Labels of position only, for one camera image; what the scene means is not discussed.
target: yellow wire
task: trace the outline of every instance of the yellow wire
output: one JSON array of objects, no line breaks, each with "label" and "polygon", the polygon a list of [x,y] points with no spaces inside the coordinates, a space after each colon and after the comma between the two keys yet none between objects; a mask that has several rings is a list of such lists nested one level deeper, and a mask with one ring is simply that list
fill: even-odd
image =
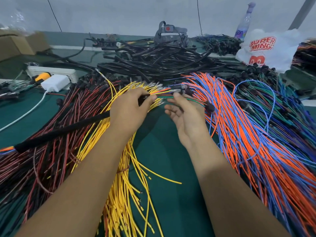
[{"label": "yellow wire", "polygon": [[[158,86],[155,84],[146,84],[146,83],[137,83],[137,82],[132,82],[128,84],[127,86],[125,86],[124,88],[122,88],[120,91],[116,91],[113,84],[107,78],[105,79],[109,83],[112,98],[101,112],[110,110],[113,101],[117,97],[119,97],[120,95],[128,91],[129,89],[142,87],[145,90],[147,90],[149,93],[167,92],[166,89],[165,88],[162,89],[161,86]],[[152,104],[150,110],[159,106],[161,103],[162,101],[157,99]],[[92,125],[92,127],[86,133],[79,147],[77,159],[82,161],[86,157],[86,155],[90,152],[93,146],[100,139],[101,135],[107,130],[109,125],[110,125],[110,118],[104,119],[100,121],[99,123],[95,123]],[[154,210],[154,206],[149,194],[149,187],[148,187],[148,183],[146,179],[146,176],[148,176],[148,174],[144,171],[144,169],[165,180],[168,180],[177,184],[181,184],[181,183],[174,180],[167,179],[151,171],[150,169],[142,165],[140,162],[138,162],[134,148],[133,148],[134,139],[135,139],[135,134],[128,141],[124,151],[122,152],[121,160],[118,166],[118,171],[124,170],[124,169],[126,170],[122,172],[118,172],[118,174],[116,175],[114,182],[112,184],[112,187],[110,189],[108,199],[106,200],[106,204],[104,207],[103,216],[105,218],[104,222],[107,223],[108,236],[121,237],[121,233],[124,232],[124,235],[128,237],[132,237],[132,236],[145,237],[147,233],[147,226],[151,229],[152,233],[155,233],[154,229],[152,228],[152,225],[148,222],[149,208],[152,208],[159,231],[160,231],[160,235],[163,237],[162,229],[160,227],[159,220]],[[143,185],[145,189],[143,194],[144,193],[147,194],[146,216],[143,215],[142,212],[144,211],[144,208],[141,206],[140,200],[136,196],[136,193],[141,194],[141,192],[137,188],[135,188],[129,182],[129,179],[128,179],[129,178],[128,165],[130,164],[133,164],[136,175],[138,176],[141,184]],[[144,234],[142,234],[139,227],[136,225],[134,221],[130,198],[133,200],[138,212],[140,213],[141,217],[145,221]]]}]

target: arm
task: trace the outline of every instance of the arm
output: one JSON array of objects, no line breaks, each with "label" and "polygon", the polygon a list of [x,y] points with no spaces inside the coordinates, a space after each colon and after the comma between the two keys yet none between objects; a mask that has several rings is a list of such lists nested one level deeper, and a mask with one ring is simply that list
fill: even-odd
[{"label": "arm", "polygon": [[192,160],[216,237],[290,236],[216,146],[203,107],[177,94],[170,102],[183,109],[165,106]]},{"label": "arm", "polygon": [[122,151],[156,99],[150,96],[138,106],[137,100],[142,94],[148,93],[137,88],[115,100],[110,112],[110,127],[16,237],[95,236]]}]

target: black cable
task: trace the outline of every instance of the black cable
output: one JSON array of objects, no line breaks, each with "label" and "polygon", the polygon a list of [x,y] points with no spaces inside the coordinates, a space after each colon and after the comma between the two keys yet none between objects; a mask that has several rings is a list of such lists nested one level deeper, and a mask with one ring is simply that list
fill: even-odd
[{"label": "black cable", "polygon": [[60,31],[63,32],[63,31],[61,30],[60,25],[59,25],[59,23],[58,23],[58,20],[57,20],[57,18],[56,18],[56,16],[55,16],[55,13],[54,13],[54,11],[53,11],[53,8],[52,8],[52,6],[51,6],[51,3],[49,2],[49,0],[47,0],[47,1],[48,1],[48,3],[49,3],[49,6],[51,7],[51,10],[52,10],[53,15],[54,15],[54,17],[55,17],[55,20],[56,20],[56,22],[57,22],[57,24],[58,24],[58,26],[59,26]]},{"label": "black cable", "polygon": [[201,36],[203,36],[202,27],[201,27],[201,21],[200,21],[200,12],[199,12],[199,9],[198,9],[198,0],[197,0],[197,14],[198,14],[198,21],[200,23]]}]

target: red logo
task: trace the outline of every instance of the red logo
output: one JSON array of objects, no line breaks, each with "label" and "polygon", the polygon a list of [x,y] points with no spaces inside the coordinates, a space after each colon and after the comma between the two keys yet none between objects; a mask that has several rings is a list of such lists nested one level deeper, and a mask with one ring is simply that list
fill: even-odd
[{"label": "red logo", "polygon": [[271,50],[276,42],[275,37],[264,37],[258,40],[253,40],[250,44],[250,51]]},{"label": "red logo", "polygon": [[264,55],[259,55],[259,56],[252,55],[249,59],[249,65],[253,65],[254,63],[257,63],[258,66],[263,66],[265,64]]}]

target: white charging cable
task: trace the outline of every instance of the white charging cable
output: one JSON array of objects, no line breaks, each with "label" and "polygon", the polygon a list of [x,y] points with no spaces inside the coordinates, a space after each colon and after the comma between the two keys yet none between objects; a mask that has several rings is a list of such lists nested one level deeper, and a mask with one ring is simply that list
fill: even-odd
[{"label": "white charging cable", "polygon": [[2,127],[2,128],[0,129],[0,132],[3,131],[3,130],[5,130],[5,129],[8,128],[9,126],[12,126],[14,123],[17,123],[20,119],[24,118],[24,117],[27,116],[29,113],[31,113],[31,112],[32,112],[36,107],[38,107],[39,104],[44,100],[44,98],[45,98],[45,96],[46,96],[46,94],[47,94],[48,92],[51,92],[51,90],[45,91],[45,93],[44,93],[42,99],[41,99],[32,109],[30,109],[30,110],[29,110],[28,112],[26,112],[24,115],[22,115],[21,117],[19,117],[19,118],[16,119],[15,121],[11,122],[10,124],[6,125],[5,127]]}]

